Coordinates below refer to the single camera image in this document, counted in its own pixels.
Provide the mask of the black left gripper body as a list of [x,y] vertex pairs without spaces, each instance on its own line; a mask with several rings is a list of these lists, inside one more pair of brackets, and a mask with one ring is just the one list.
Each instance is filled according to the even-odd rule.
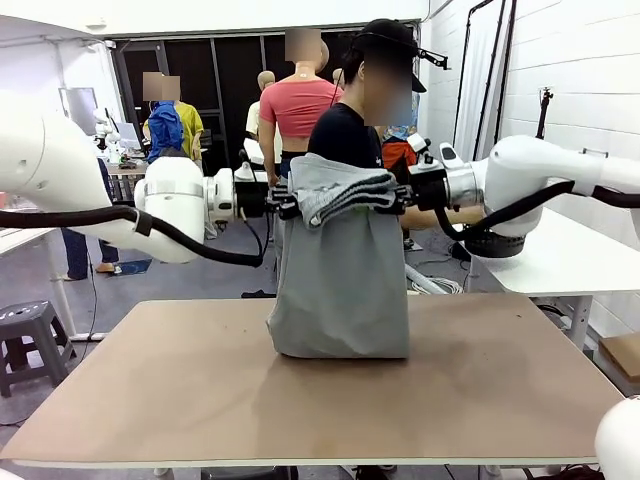
[[267,182],[240,181],[234,183],[234,188],[239,219],[260,218],[275,213],[279,207]]

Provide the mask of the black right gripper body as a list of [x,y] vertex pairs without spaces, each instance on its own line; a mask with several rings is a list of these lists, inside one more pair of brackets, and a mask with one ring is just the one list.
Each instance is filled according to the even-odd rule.
[[436,210],[447,206],[445,172],[410,173],[408,183],[399,188],[399,200],[405,207]]

